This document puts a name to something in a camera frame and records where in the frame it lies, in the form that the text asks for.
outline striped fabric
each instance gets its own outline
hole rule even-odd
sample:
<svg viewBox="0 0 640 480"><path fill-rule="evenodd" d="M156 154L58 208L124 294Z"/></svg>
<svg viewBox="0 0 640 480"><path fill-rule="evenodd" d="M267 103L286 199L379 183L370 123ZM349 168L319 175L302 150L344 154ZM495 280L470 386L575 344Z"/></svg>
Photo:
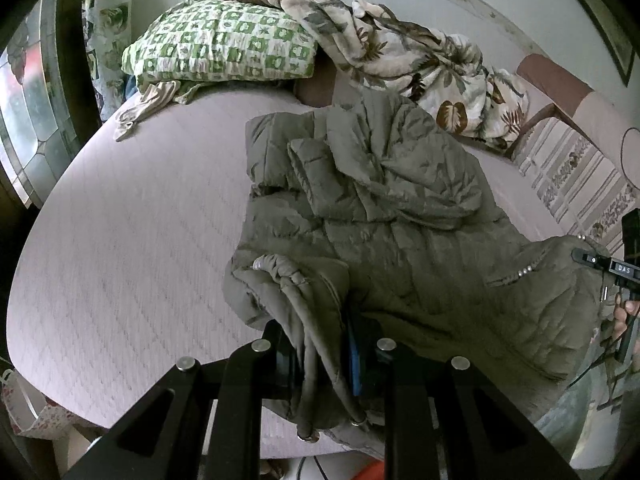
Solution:
<svg viewBox="0 0 640 480"><path fill-rule="evenodd" d="M585 234L622 257L622 216L638 192L584 136L558 118L530 129L512 160L567 234Z"/></svg>

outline cable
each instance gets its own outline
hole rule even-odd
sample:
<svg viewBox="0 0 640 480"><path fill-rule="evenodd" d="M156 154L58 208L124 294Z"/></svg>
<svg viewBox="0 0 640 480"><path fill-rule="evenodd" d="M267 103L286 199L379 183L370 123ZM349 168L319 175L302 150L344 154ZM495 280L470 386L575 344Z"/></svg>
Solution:
<svg viewBox="0 0 640 480"><path fill-rule="evenodd" d="M300 459L300 463L298 464L298 471L296 471L296 480L300 480L300 475L302 475L302 466L305 465L306 456L303 456Z"/></svg>
<svg viewBox="0 0 640 480"><path fill-rule="evenodd" d="M631 179L628 176L626 176L625 167L622 164L622 155L623 155L623 149L625 147L626 134L628 134L631 130L635 130L636 132L640 133L640 130L638 130L635 126L632 126L631 128L628 128L626 130L624 135L622 135L622 142L620 142L620 169L622 170L622 175L626 178L626 181L629 184L631 184L631 186L635 187L636 189L639 189L638 185L635 182L631 182Z"/></svg>
<svg viewBox="0 0 640 480"><path fill-rule="evenodd" d="M316 461L316 465L318 466L318 469L320 470L320 474L322 475L322 478L324 478L324 480L329 480L326 475L324 474L324 469L322 469L322 466L320 465L320 461L318 460L318 457L314 455L314 460Z"/></svg>
<svg viewBox="0 0 640 480"><path fill-rule="evenodd" d="M632 316L634 320L638 319L638 314L640 314L640 310ZM604 352L602 352L602 354L600 354L599 357L593 363L591 363L585 371L583 371L580 375L578 375L571 382L571 384L567 386L567 389L571 388L575 383L577 383L581 378L583 378L589 370L595 368L596 366L600 366L604 362L604 358L607 356L607 352L611 350L611 348L620 340L620 338L622 338L623 335L625 335L625 332L621 333L617 338L615 338L612 342L610 342L605 347Z"/></svg>

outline pink mattress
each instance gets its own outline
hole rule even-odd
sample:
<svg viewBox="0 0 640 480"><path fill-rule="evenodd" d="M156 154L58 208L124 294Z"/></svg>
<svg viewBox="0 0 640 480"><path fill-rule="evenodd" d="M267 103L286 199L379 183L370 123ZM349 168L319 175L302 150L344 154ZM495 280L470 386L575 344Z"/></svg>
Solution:
<svg viewBox="0 0 640 480"><path fill-rule="evenodd" d="M225 89L162 110L122 142L109 120L50 194L20 257L7 316L20 373L108 428L177 358L215 361L259 337L222 296L250 190L244 124L306 110L285 91ZM561 234L516 167L470 151L524 235ZM263 410L264 458L340 450L326 437L299 441Z"/></svg>

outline orange object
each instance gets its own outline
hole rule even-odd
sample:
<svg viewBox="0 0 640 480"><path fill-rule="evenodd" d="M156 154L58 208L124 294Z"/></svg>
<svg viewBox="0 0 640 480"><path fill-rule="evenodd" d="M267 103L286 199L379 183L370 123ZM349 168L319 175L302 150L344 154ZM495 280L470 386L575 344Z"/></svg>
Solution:
<svg viewBox="0 0 640 480"><path fill-rule="evenodd" d="M385 479L385 463L376 460L360 471L353 480L384 480Z"/></svg>

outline green checkered pillow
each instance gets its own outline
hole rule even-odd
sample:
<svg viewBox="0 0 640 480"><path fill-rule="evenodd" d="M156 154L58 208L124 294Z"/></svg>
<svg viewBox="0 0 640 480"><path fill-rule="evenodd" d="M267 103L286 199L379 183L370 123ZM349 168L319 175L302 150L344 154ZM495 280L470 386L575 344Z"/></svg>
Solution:
<svg viewBox="0 0 640 480"><path fill-rule="evenodd" d="M279 9L184 0L156 19L122 56L138 87L155 81L311 77L316 42Z"/></svg>

